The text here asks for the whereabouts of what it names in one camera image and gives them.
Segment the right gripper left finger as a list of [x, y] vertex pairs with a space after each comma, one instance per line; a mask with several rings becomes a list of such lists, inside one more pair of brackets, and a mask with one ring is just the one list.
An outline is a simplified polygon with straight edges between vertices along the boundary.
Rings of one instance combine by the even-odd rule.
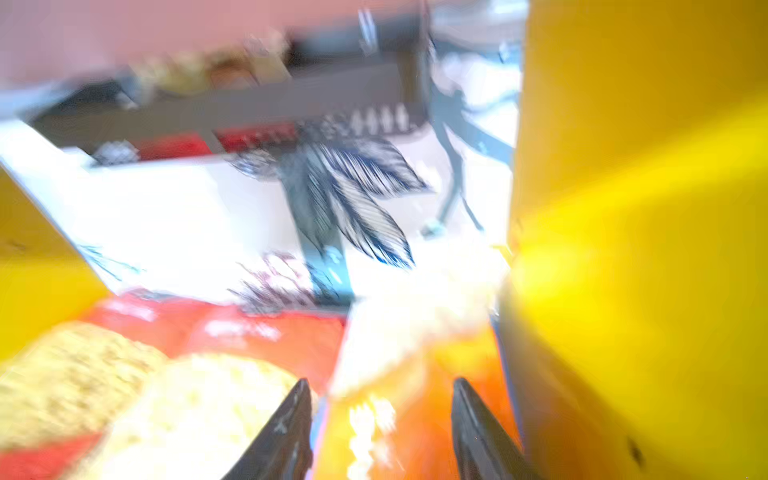
[[223, 480], [303, 480], [313, 463], [309, 382], [302, 378]]

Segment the orange Pastatime pasta bag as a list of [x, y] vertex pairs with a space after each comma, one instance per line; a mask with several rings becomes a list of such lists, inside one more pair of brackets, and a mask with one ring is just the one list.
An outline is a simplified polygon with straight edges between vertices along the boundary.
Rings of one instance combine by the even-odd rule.
[[350, 310], [317, 441], [316, 479], [455, 479], [457, 378], [520, 439], [493, 317], [503, 248], [431, 244], [411, 271], [373, 278]]

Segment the red macaroni bag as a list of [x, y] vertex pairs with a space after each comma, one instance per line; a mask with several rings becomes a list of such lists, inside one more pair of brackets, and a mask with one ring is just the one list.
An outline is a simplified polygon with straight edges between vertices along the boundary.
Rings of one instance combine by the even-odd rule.
[[338, 309], [141, 292], [1, 366], [5, 479], [223, 479], [268, 436], [305, 448], [345, 334]]

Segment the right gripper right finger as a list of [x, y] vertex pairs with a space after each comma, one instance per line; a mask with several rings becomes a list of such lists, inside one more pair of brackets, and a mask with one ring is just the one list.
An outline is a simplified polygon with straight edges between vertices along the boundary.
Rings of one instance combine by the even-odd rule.
[[452, 441], [461, 480], [539, 480], [469, 381], [453, 382]]

